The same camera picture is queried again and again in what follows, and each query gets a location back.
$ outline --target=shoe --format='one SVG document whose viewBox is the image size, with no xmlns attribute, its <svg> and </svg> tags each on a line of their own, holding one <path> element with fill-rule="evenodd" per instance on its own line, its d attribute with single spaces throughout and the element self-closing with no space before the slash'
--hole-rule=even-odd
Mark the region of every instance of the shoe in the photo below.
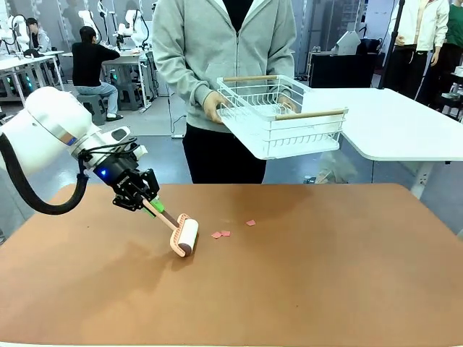
<svg viewBox="0 0 463 347">
<path fill-rule="evenodd" d="M 121 119 L 123 119 L 124 117 L 121 116 L 120 114 L 111 114 L 112 117 L 106 117 L 106 121 L 120 121 Z"/>
</svg>

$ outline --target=brown table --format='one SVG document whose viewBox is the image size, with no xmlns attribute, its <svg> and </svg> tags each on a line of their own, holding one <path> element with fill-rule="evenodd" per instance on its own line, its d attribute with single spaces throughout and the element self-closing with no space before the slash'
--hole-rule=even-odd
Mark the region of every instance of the brown table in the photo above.
<svg viewBox="0 0 463 347">
<path fill-rule="evenodd" d="M 34 215 L 0 248 L 0 340 L 463 343 L 463 244 L 404 188 L 166 185 L 161 196 L 199 220 L 194 257 L 103 185 L 67 215 Z M 231 237 L 210 236 L 222 230 Z"/>
</svg>

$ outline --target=person's right hand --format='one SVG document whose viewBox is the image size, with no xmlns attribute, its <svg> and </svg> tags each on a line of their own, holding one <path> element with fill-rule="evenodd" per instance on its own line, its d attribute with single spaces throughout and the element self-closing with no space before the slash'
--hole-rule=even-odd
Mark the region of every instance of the person's right hand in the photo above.
<svg viewBox="0 0 463 347">
<path fill-rule="evenodd" d="M 223 124 L 222 120 L 217 114 L 217 108 L 220 106 L 221 103 L 223 103 L 224 105 L 229 105 L 229 101 L 225 99 L 225 97 L 222 94 L 213 91 L 212 93 L 209 93 L 208 97 L 204 100 L 203 104 L 205 115 L 211 121 L 218 124 Z"/>
<path fill-rule="evenodd" d="M 402 35 L 397 36 L 396 45 L 403 46 L 405 44 L 405 38 Z"/>
</svg>

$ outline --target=black pole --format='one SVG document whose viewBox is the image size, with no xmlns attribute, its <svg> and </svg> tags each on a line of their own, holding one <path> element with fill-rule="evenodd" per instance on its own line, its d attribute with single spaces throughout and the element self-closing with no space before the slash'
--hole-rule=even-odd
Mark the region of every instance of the black pole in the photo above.
<svg viewBox="0 0 463 347">
<path fill-rule="evenodd" d="M 384 80 L 389 70 L 389 62 L 391 61 L 392 51 L 394 50 L 394 45 L 396 44 L 396 38 L 399 35 L 399 25 L 400 19 L 402 18 L 402 11 L 404 10 L 404 5 L 405 0 L 399 0 L 399 10 L 397 11 L 396 24 L 394 25 L 394 30 L 391 34 L 391 43 L 389 44 L 388 53 L 386 54 L 386 61 L 384 63 L 383 74 L 381 76 L 378 89 L 384 89 Z"/>
</svg>

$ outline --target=lint roller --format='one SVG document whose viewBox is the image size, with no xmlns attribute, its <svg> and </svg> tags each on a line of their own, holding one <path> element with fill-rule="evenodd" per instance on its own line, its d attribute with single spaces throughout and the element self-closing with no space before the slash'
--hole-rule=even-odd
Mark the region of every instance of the lint roller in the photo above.
<svg viewBox="0 0 463 347">
<path fill-rule="evenodd" d="M 193 253 L 199 224 L 186 214 L 181 214 L 177 220 L 169 215 L 158 199 L 149 202 L 143 199 L 143 206 L 148 212 L 158 217 L 172 230 L 171 248 L 180 257 L 188 257 Z"/>
</svg>

